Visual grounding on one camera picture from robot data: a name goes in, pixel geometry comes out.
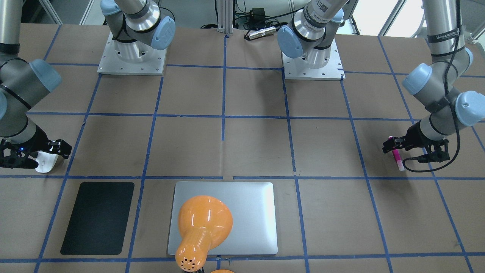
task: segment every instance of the metal post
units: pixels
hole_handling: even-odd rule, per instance
[[[217,0],[217,7],[219,9],[219,24],[217,25],[217,31],[232,36],[232,0]]]
[[[21,18],[22,2],[0,0],[0,43],[18,44]]]
[[[378,36],[386,36],[387,32],[391,28],[392,24],[397,18],[397,15],[401,12],[401,10],[404,7],[404,4],[406,4],[406,0],[398,0],[396,5],[394,6],[394,9],[392,10],[391,14],[389,14],[388,19],[384,23],[384,26],[382,26],[381,31],[379,31]]]
[[[50,18],[54,21],[54,23],[58,25],[62,25],[61,18],[57,14],[57,12],[54,10],[54,7],[50,3],[49,0],[39,0],[39,3],[42,5],[44,10],[46,11],[47,15],[50,16]]]

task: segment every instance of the black pad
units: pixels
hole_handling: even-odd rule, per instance
[[[61,254],[120,254],[134,187],[134,183],[81,183]]]

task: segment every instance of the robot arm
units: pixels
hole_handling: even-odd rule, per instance
[[[71,146],[61,139],[50,141],[26,116],[60,84],[61,77],[42,60],[27,63],[17,57],[21,8],[20,1],[0,0],[0,167],[35,169],[38,163],[30,155],[45,152],[67,159]]]
[[[164,50],[175,35],[175,22],[153,0],[102,0],[101,10],[118,43],[140,41]]]
[[[484,95],[475,91],[461,93],[453,87],[473,61],[473,54],[465,48],[456,4],[456,0],[423,0],[433,63],[420,64],[403,85],[430,115],[411,126],[405,136],[384,142],[384,153],[419,147],[427,153],[411,159],[420,163],[449,160],[446,137],[485,118]]]

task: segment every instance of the black cable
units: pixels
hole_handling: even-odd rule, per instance
[[[219,24],[219,13],[217,12],[217,0],[214,0],[214,8],[215,8],[215,17],[217,20],[217,24]]]
[[[450,92],[449,90],[449,87],[448,87],[448,72],[450,71],[450,68],[452,66],[452,62],[453,62],[453,59],[455,58],[455,55],[456,55],[456,52],[458,50],[458,43],[459,43],[459,40],[460,40],[460,35],[461,35],[461,7],[460,7],[460,0],[456,0],[456,27],[458,28],[458,36],[455,38],[455,45],[454,45],[454,49],[453,49],[453,54],[452,54],[452,57],[448,63],[448,65],[446,66],[446,70],[445,70],[445,75],[444,75],[444,85],[445,85],[445,96],[447,96]],[[441,167],[438,167],[438,168],[435,168],[435,169],[431,169],[431,170],[412,170],[410,168],[408,168],[405,164],[405,162],[407,160],[417,160],[418,158],[417,157],[409,157],[409,158],[406,158],[405,160],[403,160],[403,165],[404,165],[404,168],[406,168],[406,170],[408,171],[411,171],[411,172],[431,172],[431,171],[438,171],[438,170],[441,170],[447,166],[449,166],[451,163],[453,163],[453,161],[456,159],[456,157],[458,156],[458,153],[460,152],[460,132],[459,132],[459,129],[458,129],[458,124],[456,123],[456,112],[455,112],[455,109],[453,107],[453,104],[452,102],[449,102],[449,106],[450,106],[450,110],[451,110],[451,113],[452,113],[452,118],[453,118],[453,124],[454,124],[454,127],[455,127],[455,131],[456,131],[456,152],[453,156],[453,158],[447,162],[445,165],[441,166]]]
[[[171,10],[169,10],[167,8],[162,8],[162,7],[160,7],[160,8],[161,9],[164,9],[164,10],[168,10],[168,12],[170,12],[172,14],[172,19],[175,21],[175,15],[174,15],[174,13]]]

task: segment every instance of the grid square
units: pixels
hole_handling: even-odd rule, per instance
[[[409,118],[392,75],[347,74],[344,87],[354,118]]]
[[[61,184],[62,179],[0,179],[0,258],[39,257]]]
[[[63,139],[73,148],[79,136],[84,116],[77,115],[28,115],[44,132],[50,140]],[[65,175],[69,161],[59,157],[54,168],[48,175]],[[35,169],[0,169],[1,174],[38,175]]]
[[[41,263],[39,273],[119,273],[124,272],[126,263],[119,262],[77,262],[77,263]]]
[[[91,113],[153,114],[160,77],[103,75]]]
[[[404,99],[406,100],[406,105],[411,112],[413,119],[423,119],[429,115],[429,112],[424,109],[424,105],[420,103],[413,95],[407,91],[403,86],[403,81],[406,78],[404,75],[396,75],[396,79],[399,82],[401,91],[403,93]]]
[[[167,64],[224,65],[224,34],[215,29],[177,27],[175,37],[167,49]]]
[[[224,177],[293,175],[286,120],[226,119],[225,126]]]
[[[175,180],[145,180],[133,258],[173,257],[167,253],[167,246],[176,183]]]
[[[363,176],[348,120],[292,119],[291,134],[300,176]]]
[[[131,206],[129,210],[126,232],[125,232],[125,240],[123,241],[123,250],[119,255],[62,255],[60,252],[62,243],[64,241],[64,236],[65,236],[67,227],[69,225],[69,220],[71,218],[72,209],[76,201],[76,196],[78,194],[79,185],[85,181],[132,182],[135,184],[135,188],[133,190],[133,197],[131,200]],[[50,232],[49,239],[47,241],[46,250],[44,251],[44,258],[127,258],[129,245],[131,241],[131,234],[133,231],[133,223],[135,221],[135,212],[138,204],[138,196],[140,195],[140,184],[141,184],[141,180],[139,179],[137,180],[68,179],[64,187],[61,201],[59,203],[59,208],[57,209],[57,214],[54,220],[54,224],[52,225],[52,230]]]
[[[308,255],[383,254],[365,180],[300,180]]]
[[[47,62],[99,64],[109,33],[108,26],[62,25]]]
[[[44,59],[58,28],[55,24],[21,24],[18,56],[27,62]]]
[[[376,36],[336,35],[335,41],[345,71],[390,72]]]
[[[452,158],[456,152],[456,134],[447,139],[450,140],[448,149],[450,158]],[[467,127],[460,130],[460,153],[456,160],[448,167],[435,171],[435,174],[442,177],[485,177],[483,162],[485,162],[485,151],[472,128]],[[443,163],[432,163],[431,165],[436,168],[442,166]]]
[[[388,273],[389,266],[385,258],[372,259],[324,259],[310,260],[310,271],[338,273]]]
[[[410,73],[418,65],[422,63],[429,65],[432,62],[431,52],[423,38],[383,36],[380,38],[394,73]]]
[[[470,260],[470,264],[474,272],[485,272],[484,256],[476,256],[476,257],[468,256],[468,259]]]
[[[0,272],[32,273],[35,263],[0,263]]]
[[[142,175],[152,117],[89,116],[71,175]]]
[[[463,75],[472,75],[472,76],[482,75],[483,76],[485,71],[485,58],[480,53],[480,50],[478,49],[477,45],[467,44],[466,47],[470,49],[471,53],[473,54],[473,63],[471,64],[468,71],[463,73]]]
[[[468,252],[485,252],[483,181],[440,180],[446,204]]]
[[[286,116],[281,71],[228,69],[226,115]]]
[[[433,180],[371,186],[390,253],[461,252]]]
[[[392,258],[395,273],[457,273],[470,272],[464,257]]]
[[[205,272],[216,270],[217,262],[206,262],[204,265]],[[174,261],[169,262],[131,262],[129,273],[147,273],[147,272],[181,272]]]
[[[221,120],[158,117],[147,175],[214,176],[221,173]]]
[[[349,117],[340,81],[285,81],[292,117]]]
[[[32,108],[32,112],[85,113],[97,82],[96,67],[53,66],[61,84]]]
[[[167,67],[159,114],[220,115],[223,70]]]
[[[381,120],[355,120],[357,137],[360,150],[364,158],[365,168],[368,176],[383,177],[412,177],[431,176],[428,172],[415,173],[410,171],[399,171],[392,153],[383,154],[382,143],[389,136],[401,137],[406,134],[407,129],[412,125],[409,121],[381,121]],[[419,156],[423,154],[421,148],[410,151],[399,150],[401,159]],[[413,170],[428,170],[427,164],[418,163],[416,160],[406,162],[406,166]]]
[[[221,269],[231,270],[237,273],[305,273],[305,261],[303,260],[249,260],[232,261],[231,264],[221,262]]]
[[[276,35],[247,41],[246,31],[234,29],[227,39],[227,66],[245,68],[281,68],[281,50]]]

